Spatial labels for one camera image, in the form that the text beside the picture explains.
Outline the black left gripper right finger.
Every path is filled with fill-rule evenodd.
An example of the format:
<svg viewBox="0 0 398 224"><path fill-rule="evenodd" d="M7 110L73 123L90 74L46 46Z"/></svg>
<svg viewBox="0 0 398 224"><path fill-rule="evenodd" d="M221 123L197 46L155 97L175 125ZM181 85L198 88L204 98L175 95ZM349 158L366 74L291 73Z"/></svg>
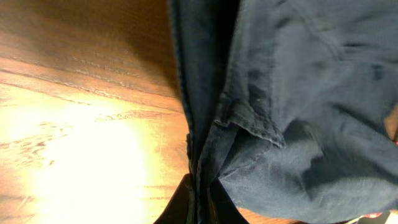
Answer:
<svg viewBox="0 0 398 224"><path fill-rule="evenodd" d="M248 224L218 179L210 185L210 222L212 224Z"/></svg>

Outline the dark blue shorts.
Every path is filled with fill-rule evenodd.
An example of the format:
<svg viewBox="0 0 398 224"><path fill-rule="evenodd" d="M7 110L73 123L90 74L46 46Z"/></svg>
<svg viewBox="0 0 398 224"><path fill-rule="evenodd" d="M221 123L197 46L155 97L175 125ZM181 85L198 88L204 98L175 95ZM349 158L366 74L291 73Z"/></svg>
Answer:
<svg viewBox="0 0 398 224"><path fill-rule="evenodd" d="M397 208L397 2L171 1L190 218L338 223Z"/></svg>

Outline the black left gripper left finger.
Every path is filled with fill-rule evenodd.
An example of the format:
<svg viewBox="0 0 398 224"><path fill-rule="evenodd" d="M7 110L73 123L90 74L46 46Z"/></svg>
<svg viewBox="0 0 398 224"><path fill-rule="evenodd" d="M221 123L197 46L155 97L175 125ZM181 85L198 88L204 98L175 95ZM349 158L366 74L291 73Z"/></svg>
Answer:
<svg viewBox="0 0 398 224"><path fill-rule="evenodd" d="M191 175L185 174L170 201L154 224L187 224L190 223Z"/></svg>

